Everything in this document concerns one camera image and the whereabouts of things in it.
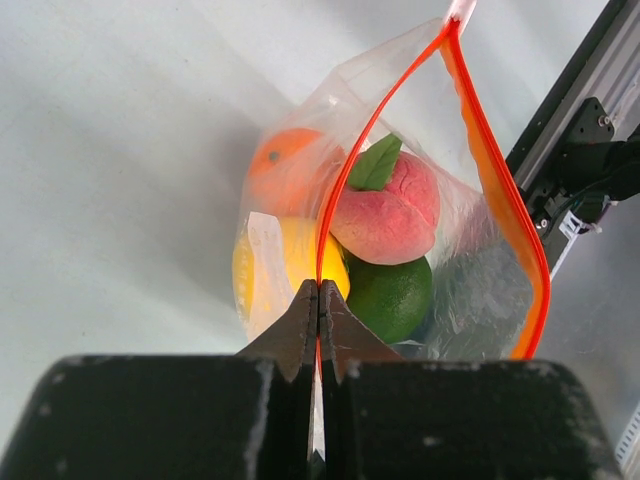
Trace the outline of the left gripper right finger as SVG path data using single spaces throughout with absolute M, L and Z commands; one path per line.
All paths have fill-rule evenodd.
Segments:
M 579 379 L 549 361 L 397 355 L 319 290 L 330 479 L 618 479 Z

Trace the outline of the pink peach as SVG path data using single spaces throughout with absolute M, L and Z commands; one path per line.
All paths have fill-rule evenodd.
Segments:
M 431 250 L 439 219 L 434 170 L 388 134 L 356 157 L 330 232 L 366 262 L 397 265 Z

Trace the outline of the yellow lemon fruit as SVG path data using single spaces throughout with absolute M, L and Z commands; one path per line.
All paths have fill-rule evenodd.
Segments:
M 316 278 L 314 219 L 252 212 L 233 251 L 236 308 L 249 338 L 289 308 L 305 280 Z

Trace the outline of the orange fruit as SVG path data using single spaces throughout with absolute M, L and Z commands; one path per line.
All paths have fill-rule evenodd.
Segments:
M 247 175 L 250 200 L 263 213 L 311 217 L 345 159 L 344 149 L 320 131 L 280 131 L 252 158 Z

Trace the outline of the clear orange-zip plastic bag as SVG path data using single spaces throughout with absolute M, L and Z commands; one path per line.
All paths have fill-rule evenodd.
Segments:
M 430 308 L 406 340 L 386 343 L 406 358 L 529 359 L 549 310 L 550 274 L 541 242 L 462 53 L 474 7 L 455 1 L 443 18 L 336 66 L 300 106 L 268 128 L 254 151 L 291 128 L 320 131 L 344 149 L 346 159 L 319 209 L 302 218 L 317 222 L 313 280 L 333 281 L 346 302 L 346 258 L 353 254 L 330 226 L 356 157 L 394 134 L 404 151 L 434 170 L 440 219 L 435 245 L 422 256 L 432 271 Z M 248 170 L 236 243 L 249 214 L 263 213 L 250 200 Z

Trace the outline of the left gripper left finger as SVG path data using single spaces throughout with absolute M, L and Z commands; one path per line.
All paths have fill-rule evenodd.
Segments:
M 41 377 L 5 479 L 303 479 L 318 288 L 239 353 L 76 355 Z

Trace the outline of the green lime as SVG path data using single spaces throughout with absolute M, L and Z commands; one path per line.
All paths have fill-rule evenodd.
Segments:
M 348 255 L 346 265 L 351 312 L 383 342 L 406 340 L 430 308 L 432 271 L 427 259 L 377 265 Z

